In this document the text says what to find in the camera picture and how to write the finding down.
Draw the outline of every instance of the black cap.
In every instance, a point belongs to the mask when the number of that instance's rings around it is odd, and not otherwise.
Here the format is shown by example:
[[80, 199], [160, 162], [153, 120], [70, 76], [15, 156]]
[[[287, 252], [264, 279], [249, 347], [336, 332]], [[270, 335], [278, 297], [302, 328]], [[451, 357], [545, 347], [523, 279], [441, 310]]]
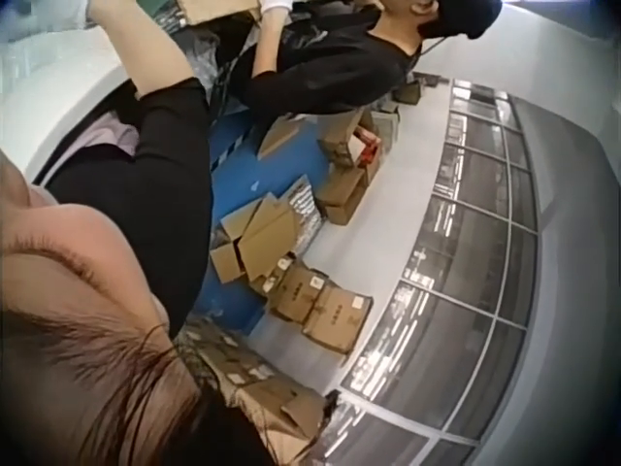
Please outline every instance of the black cap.
[[501, 13], [502, 0], [439, 0], [439, 18], [419, 26], [427, 39], [465, 34], [478, 39]]

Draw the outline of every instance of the label on box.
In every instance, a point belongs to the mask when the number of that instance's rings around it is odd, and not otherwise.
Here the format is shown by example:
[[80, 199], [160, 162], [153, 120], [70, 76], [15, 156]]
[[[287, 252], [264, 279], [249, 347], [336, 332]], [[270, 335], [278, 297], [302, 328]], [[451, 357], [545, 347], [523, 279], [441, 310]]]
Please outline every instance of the label on box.
[[271, 277], [269, 280], [263, 283], [263, 292], [269, 293], [270, 291], [272, 291], [272, 288], [274, 288], [275, 284], [276, 284], [276, 279], [274, 277]]
[[222, 340], [224, 340], [224, 343], [226, 343], [229, 347], [237, 348], [239, 346], [235, 340], [226, 335], [222, 335]]
[[254, 369], [249, 371], [249, 373], [253, 377], [256, 377], [259, 381], [266, 381], [267, 379], [269, 379], [270, 377], [274, 375], [274, 371], [272, 371], [272, 369], [270, 369], [266, 365], [255, 367]]
[[323, 289], [323, 286], [326, 284], [326, 281], [320, 279], [319, 277], [313, 277], [310, 279], [310, 286], [314, 289]]
[[356, 296], [355, 298], [353, 298], [353, 303], [351, 303], [351, 307], [353, 309], [362, 309], [364, 305], [365, 305], [365, 298], [361, 296]]
[[274, 371], [265, 364], [261, 364], [261, 366], [259, 366], [259, 371], [266, 377], [272, 377], [274, 375]]
[[245, 379], [239, 374], [227, 374], [226, 377], [235, 385], [243, 385], [245, 383]]
[[287, 259], [284, 257], [278, 261], [278, 268], [280, 270], [287, 270], [291, 266], [292, 262], [293, 261], [291, 259]]

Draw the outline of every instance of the woman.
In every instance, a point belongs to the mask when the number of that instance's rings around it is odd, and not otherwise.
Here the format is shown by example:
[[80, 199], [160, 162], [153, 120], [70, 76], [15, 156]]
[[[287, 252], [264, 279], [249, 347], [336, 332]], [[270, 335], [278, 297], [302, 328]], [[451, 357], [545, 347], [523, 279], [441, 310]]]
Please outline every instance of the woman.
[[53, 175], [51, 196], [0, 157], [2, 451], [21, 455], [12, 464], [189, 464], [199, 454], [274, 464], [171, 341], [208, 260], [204, 89], [134, 0], [67, 11], [80, 10], [107, 32], [145, 120], [133, 157], [81, 148]]

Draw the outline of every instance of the pink clothing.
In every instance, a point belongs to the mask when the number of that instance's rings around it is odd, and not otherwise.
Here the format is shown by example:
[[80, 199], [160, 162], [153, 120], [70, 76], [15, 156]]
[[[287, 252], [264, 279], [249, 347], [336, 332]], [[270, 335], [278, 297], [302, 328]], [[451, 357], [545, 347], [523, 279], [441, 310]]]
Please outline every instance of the pink clothing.
[[138, 130], [134, 126], [121, 123], [115, 113], [108, 112], [88, 126], [78, 139], [65, 150], [44, 177], [42, 185], [45, 186], [58, 169], [80, 149], [98, 144], [113, 144], [127, 152], [127, 155], [133, 156], [136, 153], [139, 139]]

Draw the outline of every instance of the person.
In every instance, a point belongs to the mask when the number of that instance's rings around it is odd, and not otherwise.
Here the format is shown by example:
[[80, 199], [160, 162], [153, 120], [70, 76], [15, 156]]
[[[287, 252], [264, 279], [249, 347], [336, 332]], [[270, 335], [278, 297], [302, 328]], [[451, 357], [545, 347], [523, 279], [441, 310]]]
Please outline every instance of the person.
[[47, 194], [0, 154], [0, 449], [12, 464], [275, 464], [172, 341], [208, 260], [205, 90], [135, 0], [80, 10], [107, 33], [145, 117], [133, 156], [78, 149]]
[[[291, 9], [290, 0], [274, 0]], [[261, 18], [258, 43], [234, 65], [229, 93], [258, 117], [344, 113], [406, 80], [425, 39], [480, 37], [501, 0], [381, 0], [358, 13], [294, 21]]]

